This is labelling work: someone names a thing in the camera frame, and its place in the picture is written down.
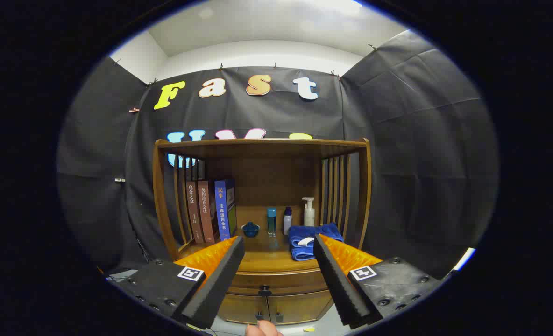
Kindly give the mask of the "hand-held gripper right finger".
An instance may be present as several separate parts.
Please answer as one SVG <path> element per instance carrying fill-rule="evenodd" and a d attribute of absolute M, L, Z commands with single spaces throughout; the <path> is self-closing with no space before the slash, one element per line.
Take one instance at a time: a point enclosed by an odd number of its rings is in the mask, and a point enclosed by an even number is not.
<path fill-rule="evenodd" d="M 403 258 L 379 259 L 323 234 L 313 254 L 343 325 L 371 325 L 417 304 L 441 280 Z"/>

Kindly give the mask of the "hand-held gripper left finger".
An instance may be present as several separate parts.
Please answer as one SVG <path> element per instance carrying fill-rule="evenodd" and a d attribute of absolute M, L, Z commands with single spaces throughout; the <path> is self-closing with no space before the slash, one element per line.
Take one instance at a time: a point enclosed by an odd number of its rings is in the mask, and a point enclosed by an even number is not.
<path fill-rule="evenodd" d="M 113 285 L 148 310 L 209 328 L 244 257 L 244 239 L 228 238 L 178 261 L 157 259 Z"/>

